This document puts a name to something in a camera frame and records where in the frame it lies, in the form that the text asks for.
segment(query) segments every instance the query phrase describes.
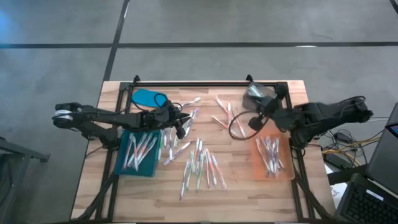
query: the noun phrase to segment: teal tray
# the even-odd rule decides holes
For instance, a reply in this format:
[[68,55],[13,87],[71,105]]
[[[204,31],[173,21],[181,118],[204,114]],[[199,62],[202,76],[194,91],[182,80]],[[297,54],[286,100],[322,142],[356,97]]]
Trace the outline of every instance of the teal tray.
[[[142,135],[144,133],[134,133],[136,137],[136,142],[141,140]],[[148,155],[142,160],[141,164],[139,165],[138,172],[132,168],[127,167],[127,169],[123,170],[123,162],[126,156],[127,147],[129,144],[129,135],[130,131],[124,130],[122,135],[122,140],[119,148],[118,158],[116,159],[116,164],[114,167],[114,173],[117,175],[138,175],[144,177],[153,177],[155,175],[156,166],[157,166],[157,159],[158,153],[160,149],[160,131],[152,132],[153,137],[157,136],[157,140],[155,142],[155,146],[148,152]],[[129,152],[129,158],[134,153],[134,149]]]

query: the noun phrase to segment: gray floor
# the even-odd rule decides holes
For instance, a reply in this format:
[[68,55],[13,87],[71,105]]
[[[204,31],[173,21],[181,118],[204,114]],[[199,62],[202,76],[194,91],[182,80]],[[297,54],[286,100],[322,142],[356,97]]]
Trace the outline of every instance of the gray floor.
[[[0,0],[0,44],[111,43],[122,4]],[[398,15],[388,0],[134,0],[121,36],[121,42],[234,41],[398,41]],[[68,219],[87,141],[50,118],[56,103],[96,104],[108,57],[109,49],[0,49],[0,136],[51,153],[48,164],[30,165],[16,223]],[[364,95],[381,117],[398,100],[397,58],[398,47],[119,49],[110,79],[302,79],[310,101]],[[385,122],[341,128],[366,139]],[[366,148],[368,158],[373,147]]]

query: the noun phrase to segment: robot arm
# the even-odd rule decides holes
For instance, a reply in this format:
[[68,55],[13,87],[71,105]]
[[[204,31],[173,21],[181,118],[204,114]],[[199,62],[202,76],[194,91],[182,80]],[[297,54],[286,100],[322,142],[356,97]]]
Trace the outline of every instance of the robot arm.
[[282,131],[290,131],[292,146],[304,148],[316,135],[345,123],[367,122],[373,115],[365,104],[365,97],[355,96],[338,103],[306,103],[293,109],[281,107],[280,100],[287,94],[286,88],[267,93],[260,84],[252,82],[243,97],[243,106],[259,114],[249,121],[255,131],[264,127],[265,117],[273,119]]
[[169,100],[160,108],[139,113],[121,114],[121,112],[101,110],[79,103],[57,104],[55,110],[55,116],[52,119],[56,127],[77,129],[87,139],[90,136],[95,136],[107,149],[119,145],[118,130],[103,128],[94,121],[121,126],[132,132],[148,132],[174,126],[177,130],[177,137],[181,139],[185,135],[182,124],[190,119],[189,114],[181,113]]

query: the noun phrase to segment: laptop keyboard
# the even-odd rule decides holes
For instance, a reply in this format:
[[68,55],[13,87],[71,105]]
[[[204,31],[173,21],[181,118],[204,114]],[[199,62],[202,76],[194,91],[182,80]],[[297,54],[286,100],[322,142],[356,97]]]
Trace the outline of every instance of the laptop keyboard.
[[353,190],[345,215],[358,223],[398,223],[397,209],[358,188]]

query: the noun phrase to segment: wooden table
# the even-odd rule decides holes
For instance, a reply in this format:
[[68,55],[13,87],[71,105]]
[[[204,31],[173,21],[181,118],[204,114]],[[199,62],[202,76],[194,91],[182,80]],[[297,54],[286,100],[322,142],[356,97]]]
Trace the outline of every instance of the wooden table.
[[[294,105],[307,103],[307,93],[301,80],[285,81],[289,85],[291,102]],[[104,82],[98,107],[114,111],[120,82]],[[251,156],[247,142],[232,140],[227,130],[212,122],[210,115],[226,121],[226,115],[215,102],[217,95],[226,104],[230,101],[242,111],[241,97],[246,87],[149,87],[148,90],[166,93],[173,102],[188,102],[200,96],[201,102],[189,109],[199,108],[193,131],[185,141],[204,138],[204,147],[218,158],[226,178],[228,191],[207,190],[205,179],[201,190],[185,192],[184,199],[178,200],[182,172],[191,144],[177,161],[163,166],[159,163],[153,178],[120,176],[114,211],[114,222],[293,222],[297,221],[290,181],[253,180]],[[90,152],[101,144],[89,143]],[[72,218],[78,217],[98,193],[103,174],[106,150],[90,155],[83,164],[83,171],[76,193]],[[333,214],[335,207],[330,186],[323,165],[320,149],[306,148],[304,157],[308,181],[312,192],[326,210]],[[304,214],[305,200],[300,190]],[[108,204],[105,200],[104,210]]]

